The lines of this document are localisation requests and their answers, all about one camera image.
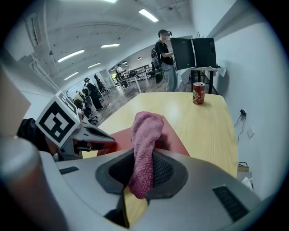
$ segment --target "soda can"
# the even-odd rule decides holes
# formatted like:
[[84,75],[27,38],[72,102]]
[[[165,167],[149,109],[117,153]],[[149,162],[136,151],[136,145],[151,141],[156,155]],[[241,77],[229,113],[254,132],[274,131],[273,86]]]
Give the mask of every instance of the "soda can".
[[203,104],[205,99],[205,83],[196,82],[193,85],[193,103]]

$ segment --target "floor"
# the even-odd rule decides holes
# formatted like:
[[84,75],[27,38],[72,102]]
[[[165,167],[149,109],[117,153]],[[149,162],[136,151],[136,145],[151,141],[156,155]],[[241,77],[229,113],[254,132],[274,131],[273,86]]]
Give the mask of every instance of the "floor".
[[[166,82],[165,79],[159,83],[155,83],[155,79],[149,80],[149,87],[147,85],[147,82],[145,80],[138,81],[140,85],[140,89],[142,92],[165,92],[166,91]],[[121,108],[123,105],[125,105],[129,100],[133,99],[135,96],[139,94],[139,91],[137,89],[137,86],[135,82],[132,82],[133,89],[131,86],[129,86],[127,89],[122,89],[120,87],[116,87],[115,89],[112,89],[112,92],[109,93],[109,97],[107,95],[104,96],[104,101],[102,105],[104,106],[104,109],[102,109],[99,113],[101,115],[101,119],[99,121],[99,125],[105,121],[108,117],[110,117],[114,112],[116,112],[119,108]],[[191,92],[191,81],[184,85],[181,83],[179,87],[179,92]],[[206,84],[206,93],[209,91],[209,85]],[[213,88],[212,91],[213,94],[217,94],[215,89]]]

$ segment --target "ceiling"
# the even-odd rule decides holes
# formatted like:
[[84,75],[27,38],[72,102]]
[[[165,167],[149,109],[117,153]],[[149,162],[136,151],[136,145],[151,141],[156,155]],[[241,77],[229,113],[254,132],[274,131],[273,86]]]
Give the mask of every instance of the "ceiling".
[[[105,67],[116,55],[136,43],[138,36],[160,25],[190,21],[189,0],[47,0],[46,23],[43,20],[44,0],[39,0],[26,15],[38,13],[42,41],[35,48],[42,67],[54,80],[64,79],[101,62]],[[159,22],[152,22],[138,13],[146,9]],[[47,26],[48,47],[45,24]],[[119,47],[101,45],[120,43]],[[58,59],[84,49],[84,53],[61,63]]]

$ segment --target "pink towel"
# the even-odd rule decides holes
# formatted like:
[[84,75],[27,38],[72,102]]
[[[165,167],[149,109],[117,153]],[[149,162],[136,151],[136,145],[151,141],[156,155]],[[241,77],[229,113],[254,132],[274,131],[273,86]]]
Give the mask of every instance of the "pink towel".
[[161,115],[139,112],[131,128],[131,141],[134,146],[135,166],[128,184],[131,192],[138,198],[146,197],[154,187],[153,149],[163,130]]

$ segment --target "light wood tabletop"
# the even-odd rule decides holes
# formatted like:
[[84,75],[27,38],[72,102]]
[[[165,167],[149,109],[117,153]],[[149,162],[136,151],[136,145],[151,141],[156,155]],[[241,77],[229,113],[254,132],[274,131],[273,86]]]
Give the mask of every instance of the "light wood tabletop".
[[[206,94],[203,105],[193,103],[189,92],[141,93],[117,110],[99,128],[112,134],[132,126],[136,113],[149,111],[165,116],[191,157],[211,162],[237,177],[238,152],[227,104],[222,96]],[[84,158],[97,151],[83,152]],[[146,200],[138,200],[125,190],[130,224],[146,210]]]

